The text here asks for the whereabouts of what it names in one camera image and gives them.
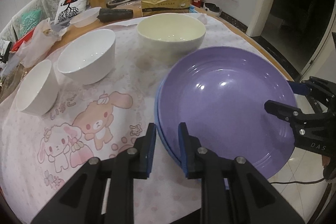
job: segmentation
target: plastic bag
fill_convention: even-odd
[[[25,68],[30,68],[46,57],[58,39],[58,33],[51,29],[50,19],[47,18],[36,26],[32,38],[27,43],[22,43],[16,55]]]

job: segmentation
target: white bunny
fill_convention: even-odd
[[[51,129],[46,129],[44,137],[40,142],[40,150],[37,155],[39,163],[44,162],[45,155],[48,155],[49,162],[55,165],[56,173],[69,168],[69,163],[66,153],[69,152],[69,139],[79,139],[82,135],[81,129],[63,123],[60,126],[53,126]]]

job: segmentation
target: black and white pillow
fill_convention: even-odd
[[[86,8],[86,2],[87,0],[60,0],[54,24],[83,12]]]

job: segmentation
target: pillow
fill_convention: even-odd
[[[83,12],[86,8],[87,0],[60,0],[56,12],[54,24],[74,17]]]
[[[36,10],[28,13],[23,13],[20,24],[20,37],[23,37],[30,30],[35,28],[40,23],[42,11]]]

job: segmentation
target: white plastic container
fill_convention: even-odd
[[[60,54],[58,71],[83,85],[98,82],[114,67],[115,41],[116,34],[109,29],[78,37]]]
[[[50,60],[38,63],[23,79],[16,94],[19,111],[41,116],[54,105],[59,86]]]
[[[211,2],[204,2],[203,9],[211,16],[219,17],[222,13],[222,10],[216,4]]]
[[[84,26],[87,26],[98,20],[97,16],[99,15],[100,9],[101,7],[94,7],[83,11],[82,13],[74,16],[70,20],[70,24],[74,25],[76,28],[82,28]]]
[[[198,49],[206,28],[193,17],[164,13],[142,20],[137,31],[140,44],[153,58],[173,64],[184,55]]]

